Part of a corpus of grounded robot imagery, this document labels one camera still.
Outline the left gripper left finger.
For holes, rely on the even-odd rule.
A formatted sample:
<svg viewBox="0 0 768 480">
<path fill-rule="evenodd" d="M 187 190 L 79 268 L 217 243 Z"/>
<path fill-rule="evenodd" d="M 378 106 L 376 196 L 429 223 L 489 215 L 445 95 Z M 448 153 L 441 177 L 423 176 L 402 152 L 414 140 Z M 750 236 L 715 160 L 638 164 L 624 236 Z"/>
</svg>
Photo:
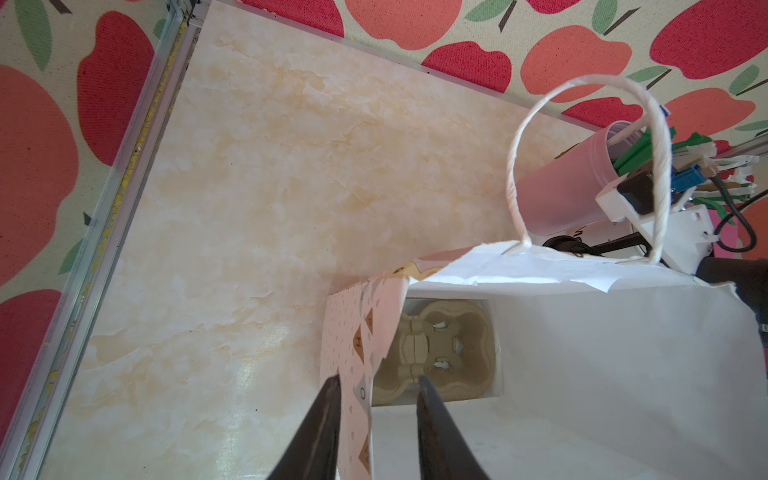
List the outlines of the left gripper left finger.
<svg viewBox="0 0 768 480">
<path fill-rule="evenodd" d="M 269 480 L 336 478 L 341 400 L 340 376 L 327 378 Z"/>
</svg>

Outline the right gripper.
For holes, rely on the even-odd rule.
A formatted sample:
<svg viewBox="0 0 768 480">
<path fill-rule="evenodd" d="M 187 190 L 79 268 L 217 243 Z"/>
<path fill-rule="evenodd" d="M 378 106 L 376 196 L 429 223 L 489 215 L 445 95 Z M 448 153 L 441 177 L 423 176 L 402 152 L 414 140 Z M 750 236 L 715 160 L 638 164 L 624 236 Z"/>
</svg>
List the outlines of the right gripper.
<svg viewBox="0 0 768 480">
<path fill-rule="evenodd" d="M 739 298 L 755 313 L 763 347 L 767 347 L 767 260 L 706 257 L 696 276 L 708 283 L 732 282 Z"/>
</svg>

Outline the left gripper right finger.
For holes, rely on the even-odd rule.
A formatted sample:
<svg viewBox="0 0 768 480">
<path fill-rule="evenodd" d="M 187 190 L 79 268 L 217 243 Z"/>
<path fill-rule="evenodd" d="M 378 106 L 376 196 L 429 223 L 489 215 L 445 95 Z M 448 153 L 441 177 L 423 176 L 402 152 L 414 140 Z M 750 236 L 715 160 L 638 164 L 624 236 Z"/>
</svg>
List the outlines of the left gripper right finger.
<svg viewBox="0 0 768 480">
<path fill-rule="evenodd" d="M 421 376 L 418 387 L 416 412 L 421 478 L 488 480 L 430 380 Z"/>
</svg>

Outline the single cardboard cup carrier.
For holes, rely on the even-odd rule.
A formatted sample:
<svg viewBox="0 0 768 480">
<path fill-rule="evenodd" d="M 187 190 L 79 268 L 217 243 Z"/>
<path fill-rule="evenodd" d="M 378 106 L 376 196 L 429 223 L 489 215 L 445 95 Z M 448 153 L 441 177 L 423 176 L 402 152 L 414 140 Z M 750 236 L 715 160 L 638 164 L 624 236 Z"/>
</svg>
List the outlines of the single cardboard cup carrier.
<svg viewBox="0 0 768 480">
<path fill-rule="evenodd" d="M 482 398 L 494 388 L 496 368 L 493 322 L 480 301 L 408 299 L 375 375 L 373 404 L 414 403 L 422 376 L 445 402 Z"/>
</svg>

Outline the white patterned gift bag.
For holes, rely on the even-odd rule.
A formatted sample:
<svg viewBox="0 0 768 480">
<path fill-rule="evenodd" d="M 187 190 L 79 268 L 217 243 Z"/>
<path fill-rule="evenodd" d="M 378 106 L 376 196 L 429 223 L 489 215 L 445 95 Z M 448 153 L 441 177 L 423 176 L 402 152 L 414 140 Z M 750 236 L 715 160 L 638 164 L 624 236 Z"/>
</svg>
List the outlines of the white patterned gift bag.
<svg viewBox="0 0 768 480">
<path fill-rule="evenodd" d="M 652 131 L 656 180 L 671 170 L 658 101 L 635 81 L 587 75 L 569 88 L 633 95 Z M 752 310 L 648 256 L 610 259 L 537 246 L 516 180 L 517 241 L 415 260 L 327 299 L 320 375 L 339 375 L 337 466 L 345 479 L 420 476 L 416 402 L 375 406 L 373 381 L 405 301 L 480 301 L 497 368 L 492 392 L 445 404 L 494 479 L 763 479 L 767 378 Z"/>
</svg>

